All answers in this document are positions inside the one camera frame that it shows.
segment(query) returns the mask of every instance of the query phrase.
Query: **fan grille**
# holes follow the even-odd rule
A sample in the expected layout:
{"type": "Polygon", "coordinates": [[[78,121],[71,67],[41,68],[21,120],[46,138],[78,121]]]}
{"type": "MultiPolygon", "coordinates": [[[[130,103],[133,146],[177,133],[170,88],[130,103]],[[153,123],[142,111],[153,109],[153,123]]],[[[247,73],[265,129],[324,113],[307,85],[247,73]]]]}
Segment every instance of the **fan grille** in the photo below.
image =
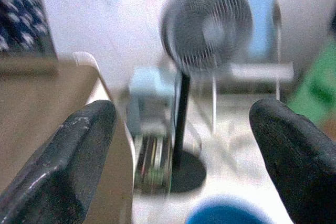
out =
{"type": "Polygon", "coordinates": [[[252,29],[247,0],[175,0],[164,19],[165,46],[187,74],[223,69],[252,29]]]}

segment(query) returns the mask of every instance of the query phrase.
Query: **green object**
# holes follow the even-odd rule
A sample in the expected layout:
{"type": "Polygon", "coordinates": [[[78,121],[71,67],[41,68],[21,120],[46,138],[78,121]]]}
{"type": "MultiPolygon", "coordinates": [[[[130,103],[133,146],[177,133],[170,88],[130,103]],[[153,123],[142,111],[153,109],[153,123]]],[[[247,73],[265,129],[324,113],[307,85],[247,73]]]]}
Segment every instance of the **green object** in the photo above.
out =
{"type": "Polygon", "coordinates": [[[336,107],[336,41],[327,44],[288,103],[295,113],[320,124],[336,107]]]}

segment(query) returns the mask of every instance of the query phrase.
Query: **white floor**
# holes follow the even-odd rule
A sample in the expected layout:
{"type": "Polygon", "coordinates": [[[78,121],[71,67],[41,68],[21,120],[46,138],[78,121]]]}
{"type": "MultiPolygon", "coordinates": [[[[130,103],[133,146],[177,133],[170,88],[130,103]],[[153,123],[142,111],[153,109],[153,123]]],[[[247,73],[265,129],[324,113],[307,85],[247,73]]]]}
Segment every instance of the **white floor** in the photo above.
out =
{"type": "Polygon", "coordinates": [[[200,202],[211,197],[244,199],[271,223],[292,223],[272,184],[249,126],[248,112],[262,96],[225,95],[217,99],[217,132],[212,135],[211,98],[189,101],[184,149],[199,154],[207,176],[204,185],[166,198],[134,195],[134,224],[185,223],[200,202]]]}

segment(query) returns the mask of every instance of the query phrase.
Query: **white wall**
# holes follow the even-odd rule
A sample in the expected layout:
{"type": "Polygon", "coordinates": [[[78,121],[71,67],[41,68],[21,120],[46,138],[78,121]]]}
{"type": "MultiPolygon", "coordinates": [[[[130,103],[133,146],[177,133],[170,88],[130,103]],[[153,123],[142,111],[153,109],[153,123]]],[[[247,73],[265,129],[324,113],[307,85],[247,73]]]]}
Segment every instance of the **white wall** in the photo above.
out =
{"type": "MultiPolygon", "coordinates": [[[[159,20],[165,1],[44,0],[59,57],[73,51],[92,53],[109,88],[124,87],[135,66],[155,65],[163,57],[159,20]]],[[[296,59],[300,67],[325,40],[336,0],[279,3],[282,55],[296,59]]]]}

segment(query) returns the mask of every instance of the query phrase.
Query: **blue and white patterned cloth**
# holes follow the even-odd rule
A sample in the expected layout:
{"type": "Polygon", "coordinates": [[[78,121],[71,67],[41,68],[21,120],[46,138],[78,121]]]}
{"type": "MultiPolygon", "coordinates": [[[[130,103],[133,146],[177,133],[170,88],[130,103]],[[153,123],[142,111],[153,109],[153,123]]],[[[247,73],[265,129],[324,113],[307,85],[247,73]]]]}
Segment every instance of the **blue and white patterned cloth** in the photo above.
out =
{"type": "Polygon", "coordinates": [[[17,42],[25,50],[48,33],[40,0],[0,0],[0,51],[17,42]]]}

